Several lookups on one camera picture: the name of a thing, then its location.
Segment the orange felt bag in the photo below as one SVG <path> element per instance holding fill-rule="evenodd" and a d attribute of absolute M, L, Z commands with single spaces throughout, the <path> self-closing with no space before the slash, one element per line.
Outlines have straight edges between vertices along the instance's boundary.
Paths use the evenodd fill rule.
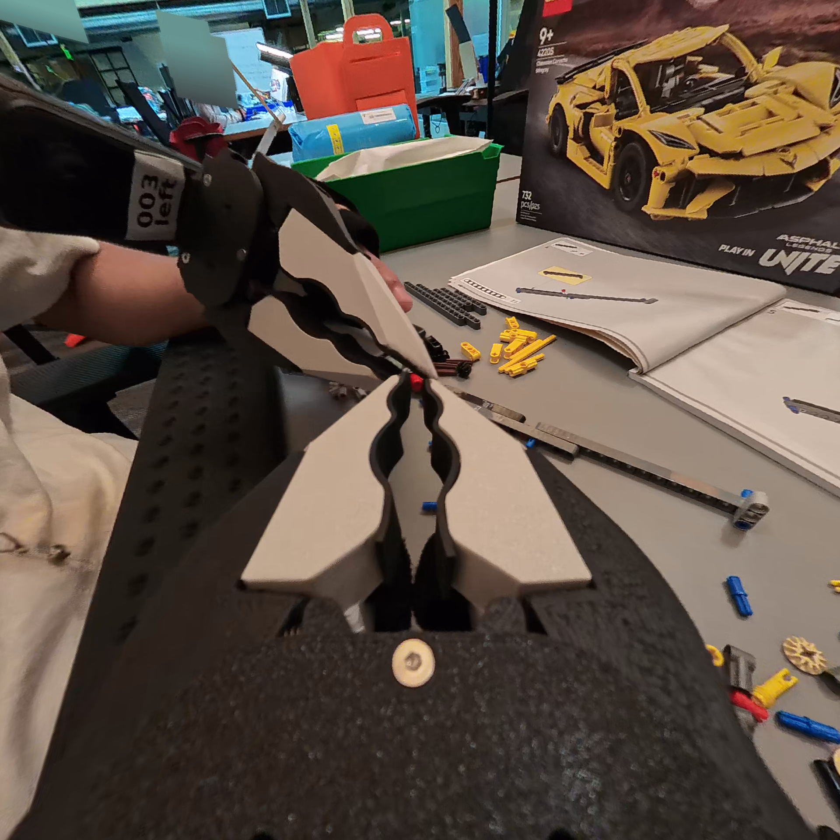
<path fill-rule="evenodd" d="M 419 130 L 410 41 L 379 14 L 351 17 L 341 41 L 294 55 L 290 68 L 309 120 L 405 104 Z"/>

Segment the blue wrapped roll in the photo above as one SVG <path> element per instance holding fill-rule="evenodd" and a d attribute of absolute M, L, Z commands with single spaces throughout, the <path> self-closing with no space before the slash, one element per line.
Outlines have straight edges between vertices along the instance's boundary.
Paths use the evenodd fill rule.
<path fill-rule="evenodd" d="M 417 126 L 404 103 L 294 122 L 288 130 L 295 163 L 412 141 Z"/>

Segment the wooden document stand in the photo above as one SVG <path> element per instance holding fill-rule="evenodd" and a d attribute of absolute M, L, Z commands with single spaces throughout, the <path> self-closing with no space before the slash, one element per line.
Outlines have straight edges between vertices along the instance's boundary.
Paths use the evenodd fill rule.
<path fill-rule="evenodd" d="M 256 98 L 266 109 L 266 112 L 272 120 L 270 126 L 267 127 L 261 135 L 261 140 L 259 141 L 255 150 L 255 154 L 268 154 L 273 140 L 276 138 L 278 133 L 288 131 L 288 126 L 286 125 L 285 119 L 282 117 L 282 115 L 272 110 L 266 97 L 247 80 L 242 71 L 239 68 L 237 68 L 236 64 L 234 64 L 233 62 L 232 68 L 236 76 L 243 82 L 243 84 L 250 91 L 253 97 Z"/>

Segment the person's white shirt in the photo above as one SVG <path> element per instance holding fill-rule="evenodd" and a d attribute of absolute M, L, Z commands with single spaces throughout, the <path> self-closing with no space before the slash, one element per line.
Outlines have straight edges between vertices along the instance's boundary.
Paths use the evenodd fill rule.
<path fill-rule="evenodd" d="M 14 395 L 1 363 L 1 836 L 35 796 L 137 442 Z"/>

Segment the group of yellow lego pieces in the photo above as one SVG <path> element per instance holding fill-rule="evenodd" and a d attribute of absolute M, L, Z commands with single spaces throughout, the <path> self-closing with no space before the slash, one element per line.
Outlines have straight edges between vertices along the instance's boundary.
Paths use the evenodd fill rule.
<path fill-rule="evenodd" d="M 464 341 L 459 345 L 461 355 L 472 364 L 487 361 L 499 373 L 516 379 L 538 368 L 546 348 L 550 347 L 557 336 L 548 334 L 541 337 L 537 332 L 522 327 L 517 317 L 507 316 L 505 328 L 500 331 L 498 338 L 487 352 Z"/>

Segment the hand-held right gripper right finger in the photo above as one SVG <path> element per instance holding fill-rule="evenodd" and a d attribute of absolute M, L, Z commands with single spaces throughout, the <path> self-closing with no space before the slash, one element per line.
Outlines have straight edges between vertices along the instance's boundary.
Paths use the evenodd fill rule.
<path fill-rule="evenodd" d="M 476 611 L 498 599 L 576 590 L 592 573 L 525 447 L 436 380 L 423 386 L 441 481 L 435 570 Z"/>

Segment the green plastic bin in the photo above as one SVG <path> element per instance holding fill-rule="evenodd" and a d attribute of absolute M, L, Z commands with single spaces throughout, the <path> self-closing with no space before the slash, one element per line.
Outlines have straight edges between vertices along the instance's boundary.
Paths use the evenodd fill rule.
<path fill-rule="evenodd" d="M 483 152 L 320 183 L 358 208 L 387 252 L 488 228 L 501 150 L 490 142 Z M 313 178 L 344 155 L 293 163 L 292 168 Z"/>

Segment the person's left hand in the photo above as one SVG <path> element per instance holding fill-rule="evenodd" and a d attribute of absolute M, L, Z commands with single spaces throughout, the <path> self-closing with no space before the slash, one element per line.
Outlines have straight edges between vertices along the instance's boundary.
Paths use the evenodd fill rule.
<path fill-rule="evenodd" d="M 413 307 L 413 299 L 396 273 L 377 255 L 374 255 L 369 251 L 365 254 L 371 261 L 372 265 L 378 270 L 380 276 L 383 278 L 385 284 L 393 294 L 393 297 L 397 300 L 401 309 L 405 313 L 410 312 Z"/>

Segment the long grey lego beam assembly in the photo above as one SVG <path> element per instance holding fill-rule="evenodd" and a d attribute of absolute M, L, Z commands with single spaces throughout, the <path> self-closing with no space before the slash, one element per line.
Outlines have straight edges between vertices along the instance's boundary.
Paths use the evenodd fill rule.
<path fill-rule="evenodd" d="M 769 498 L 761 491 L 745 489 L 740 493 L 730 492 L 561 428 L 546 423 L 530 425 L 526 423 L 524 415 L 501 404 L 469 394 L 454 385 L 450 385 L 448 389 L 482 416 L 520 437 L 528 449 L 546 448 L 568 461 L 589 459 L 601 466 L 620 471 L 650 486 L 721 511 L 739 531 L 752 530 L 770 512 Z"/>

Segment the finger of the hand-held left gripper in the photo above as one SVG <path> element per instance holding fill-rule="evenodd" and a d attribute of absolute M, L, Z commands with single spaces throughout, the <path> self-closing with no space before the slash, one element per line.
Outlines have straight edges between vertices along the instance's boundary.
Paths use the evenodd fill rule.
<path fill-rule="evenodd" d="M 278 232 L 280 268 L 298 281 L 318 282 L 347 317 L 362 321 L 372 337 L 415 372 L 437 378 L 419 337 L 379 270 L 361 253 L 349 253 L 298 210 Z"/>
<path fill-rule="evenodd" d="M 290 295 L 264 297 L 251 309 L 249 332 L 302 373 L 374 389 L 397 375 L 397 365 L 356 329 L 323 323 Z"/>

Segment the pile of mixed lego pins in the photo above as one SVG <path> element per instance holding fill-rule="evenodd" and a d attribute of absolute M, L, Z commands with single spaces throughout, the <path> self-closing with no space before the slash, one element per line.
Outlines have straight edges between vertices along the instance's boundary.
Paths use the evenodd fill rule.
<path fill-rule="evenodd" d="M 808 823 L 838 832 L 838 743 L 781 720 L 838 730 L 838 562 L 724 560 L 697 592 L 707 645 L 754 661 L 752 689 L 738 692 L 765 714 L 752 737 L 760 757 Z"/>

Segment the stack of black lego beams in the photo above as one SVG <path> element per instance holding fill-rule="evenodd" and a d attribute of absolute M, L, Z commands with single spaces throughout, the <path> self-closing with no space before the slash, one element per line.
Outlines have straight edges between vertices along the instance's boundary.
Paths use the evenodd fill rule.
<path fill-rule="evenodd" d="M 404 282 L 406 291 L 428 308 L 459 327 L 481 329 L 480 317 L 487 315 L 487 306 L 452 287 L 432 288 L 424 284 Z"/>

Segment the person's left forearm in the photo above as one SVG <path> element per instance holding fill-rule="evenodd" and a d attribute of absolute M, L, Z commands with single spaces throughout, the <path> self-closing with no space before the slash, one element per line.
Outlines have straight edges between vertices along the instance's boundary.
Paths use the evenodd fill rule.
<path fill-rule="evenodd" d="M 175 258 L 100 243 L 79 259 L 66 290 L 35 321 L 103 343 L 146 346 L 207 329 Z"/>

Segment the open instruction booklet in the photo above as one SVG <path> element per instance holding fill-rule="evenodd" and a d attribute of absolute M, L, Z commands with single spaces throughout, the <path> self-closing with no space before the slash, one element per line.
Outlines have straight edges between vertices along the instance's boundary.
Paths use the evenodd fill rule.
<path fill-rule="evenodd" d="M 838 496 L 838 310 L 772 281 L 567 236 L 449 285 L 603 342 L 639 384 Z"/>

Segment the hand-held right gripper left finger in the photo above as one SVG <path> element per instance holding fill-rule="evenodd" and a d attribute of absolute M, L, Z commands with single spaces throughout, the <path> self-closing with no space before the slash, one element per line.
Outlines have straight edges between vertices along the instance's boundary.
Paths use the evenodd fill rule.
<path fill-rule="evenodd" d="M 308 444 L 241 574 L 244 587 L 358 606 L 376 632 L 410 627 L 411 561 L 390 475 L 411 404 L 411 376 L 394 375 Z"/>

